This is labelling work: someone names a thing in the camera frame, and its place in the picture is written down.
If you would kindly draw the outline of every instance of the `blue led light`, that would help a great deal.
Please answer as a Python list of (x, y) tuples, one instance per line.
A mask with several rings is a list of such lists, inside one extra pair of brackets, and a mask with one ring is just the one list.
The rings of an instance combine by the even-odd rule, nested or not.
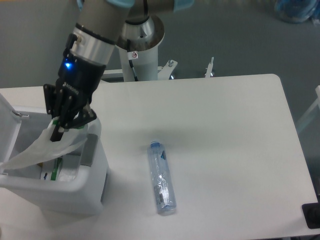
[(68, 62), (66, 62), (64, 65), (66, 66), (67, 69), (70, 69), (71, 66), (72, 66), (72, 65), (71, 65), (70, 63), (68, 63)]

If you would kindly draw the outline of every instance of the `black object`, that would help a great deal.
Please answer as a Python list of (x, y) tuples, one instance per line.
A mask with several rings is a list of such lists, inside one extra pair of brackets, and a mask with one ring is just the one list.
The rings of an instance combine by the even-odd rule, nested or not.
[(320, 229), (320, 203), (303, 204), (302, 211), (308, 228)]
[(97, 118), (89, 104), (106, 65), (74, 56), (70, 49), (76, 40), (76, 35), (69, 35), (55, 85), (43, 86), (47, 113), (52, 118), (59, 117), (50, 139), (52, 142), (61, 140), (60, 127), (79, 128)]

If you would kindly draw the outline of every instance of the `gray panel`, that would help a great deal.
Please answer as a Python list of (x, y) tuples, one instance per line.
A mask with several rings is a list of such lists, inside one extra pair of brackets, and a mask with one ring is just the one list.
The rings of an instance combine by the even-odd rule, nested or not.
[(98, 143), (98, 136), (89, 133), (81, 153), (80, 165), (91, 167)]
[(78, 15), (75, 0), (0, 1), (0, 88), (55, 83)]

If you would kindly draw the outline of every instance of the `blue bottle cap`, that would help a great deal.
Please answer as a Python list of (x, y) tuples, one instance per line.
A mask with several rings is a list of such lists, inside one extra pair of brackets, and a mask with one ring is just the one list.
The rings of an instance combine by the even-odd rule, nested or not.
[(150, 144), (150, 147), (151, 148), (158, 148), (160, 147), (160, 143), (158, 141), (153, 141), (151, 144)]

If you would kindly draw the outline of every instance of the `plastic water bottle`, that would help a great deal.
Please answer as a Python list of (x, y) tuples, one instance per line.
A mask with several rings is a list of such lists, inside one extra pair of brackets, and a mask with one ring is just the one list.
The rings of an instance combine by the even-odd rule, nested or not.
[(152, 142), (148, 158), (158, 213), (175, 209), (177, 203), (164, 146), (157, 141)]
[(276, 14), (285, 22), (302, 23), (314, 13), (318, 0), (277, 0)]

